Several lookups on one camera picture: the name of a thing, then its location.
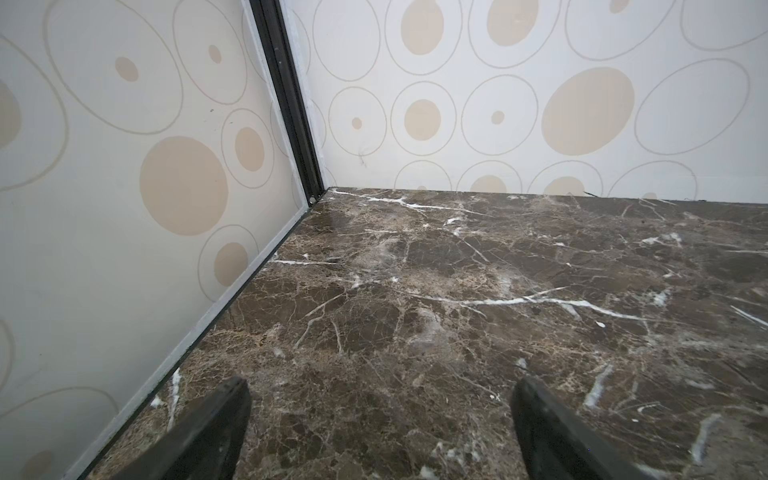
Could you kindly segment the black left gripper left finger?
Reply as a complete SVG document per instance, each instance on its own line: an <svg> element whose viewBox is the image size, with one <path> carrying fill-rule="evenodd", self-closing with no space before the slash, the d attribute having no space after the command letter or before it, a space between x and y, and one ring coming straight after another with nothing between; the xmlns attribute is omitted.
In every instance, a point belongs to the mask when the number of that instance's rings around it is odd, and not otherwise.
<svg viewBox="0 0 768 480"><path fill-rule="evenodd" d="M116 479L223 479L234 477L251 413L247 381L233 376Z"/></svg>

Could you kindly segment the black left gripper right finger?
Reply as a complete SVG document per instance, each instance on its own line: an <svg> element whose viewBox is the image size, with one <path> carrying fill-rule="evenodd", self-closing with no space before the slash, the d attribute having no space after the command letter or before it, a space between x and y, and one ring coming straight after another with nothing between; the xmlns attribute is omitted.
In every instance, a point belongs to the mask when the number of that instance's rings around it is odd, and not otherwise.
<svg viewBox="0 0 768 480"><path fill-rule="evenodd" d="M540 381L514 386L511 413L531 479L647 479L649 476L601 438Z"/></svg>

